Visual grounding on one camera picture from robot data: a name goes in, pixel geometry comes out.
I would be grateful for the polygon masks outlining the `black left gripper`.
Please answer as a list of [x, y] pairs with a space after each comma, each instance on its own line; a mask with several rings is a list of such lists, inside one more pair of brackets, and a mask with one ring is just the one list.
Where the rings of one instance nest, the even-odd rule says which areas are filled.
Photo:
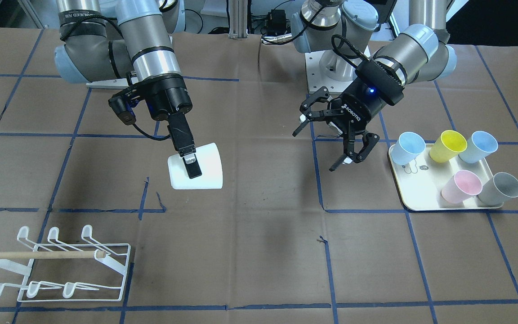
[[[380, 90], [368, 86], [362, 81], [352, 82], [339, 96], [331, 98], [327, 87], [322, 87], [311, 94], [299, 107], [303, 117], [300, 125], [292, 133], [296, 137], [308, 123], [313, 121], [333, 123], [343, 138], [344, 153], [329, 168], [333, 172], [349, 158], [354, 163], [366, 160], [374, 146], [380, 140], [376, 133], [370, 133], [366, 127], [380, 112], [386, 103], [380, 98]], [[362, 136], [362, 149], [356, 152], [355, 139]]]

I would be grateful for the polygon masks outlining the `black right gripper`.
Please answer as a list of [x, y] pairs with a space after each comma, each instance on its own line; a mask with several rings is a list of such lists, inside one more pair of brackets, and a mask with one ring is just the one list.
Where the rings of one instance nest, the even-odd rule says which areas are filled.
[[[142, 100], [146, 101], [153, 120], [168, 121], [167, 136], [153, 137], [135, 124], [136, 116], [132, 109]], [[193, 153], [195, 142], [185, 117], [192, 109], [192, 101], [181, 75], [163, 74], [140, 81], [114, 94], [108, 104], [125, 125], [133, 125], [142, 135], [155, 141], [171, 138], [177, 152], [190, 153], [183, 156], [189, 179], [198, 178], [203, 174], [196, 154]]]

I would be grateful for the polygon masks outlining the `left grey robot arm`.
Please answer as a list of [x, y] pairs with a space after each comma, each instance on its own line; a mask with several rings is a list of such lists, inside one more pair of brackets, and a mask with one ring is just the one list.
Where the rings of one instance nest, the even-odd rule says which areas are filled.
[[447, 13], [452, 0], [409, 1], [408, 26], [391, 41], [371, 45], [380, 26], [381, 0], [307, 0], [290, 19], [292, 43], [308, 64], [309, 97], [300, 105], [298, 135], [311, 122], [324, 122], [343, 140], [331, 166], [366, 160], [380, 136], [368, 123], [403, 99], [406, 86], [454, 71]]

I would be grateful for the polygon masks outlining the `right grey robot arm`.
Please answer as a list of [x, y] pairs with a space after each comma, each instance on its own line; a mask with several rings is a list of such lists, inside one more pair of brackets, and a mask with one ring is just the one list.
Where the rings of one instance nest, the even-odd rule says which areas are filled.
[[118, 0], [115, 20], [103, 16], [98, 0], [58, 0], [60, 39], [55, 64], [70, 83], [136, 76], [108, 104], [126, 125], [136, 124], [132, 109], [145, 101], [155, 121], [167, 121], [189, 178], [202, 175], [185, 114], [192, 101], [169, 33], [178, 22], [177, 0]]

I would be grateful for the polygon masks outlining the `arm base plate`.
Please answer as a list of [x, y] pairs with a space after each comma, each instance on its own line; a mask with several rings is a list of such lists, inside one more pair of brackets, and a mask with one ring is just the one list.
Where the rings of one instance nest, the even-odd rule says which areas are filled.
[[333, 51], [305, 53], [308, 92], [327, 88], [331, 95], [341, 94], [356, 78], [354, 67]]
[[113, 79], [113, 80], [104, 80], [104, 81], [94, 81], [86, 83], [88, 88], [92, 89], [101, 89], [101, 90], [123, 90], [129, 86], [128, 80], [125, 78], [122, 79]]

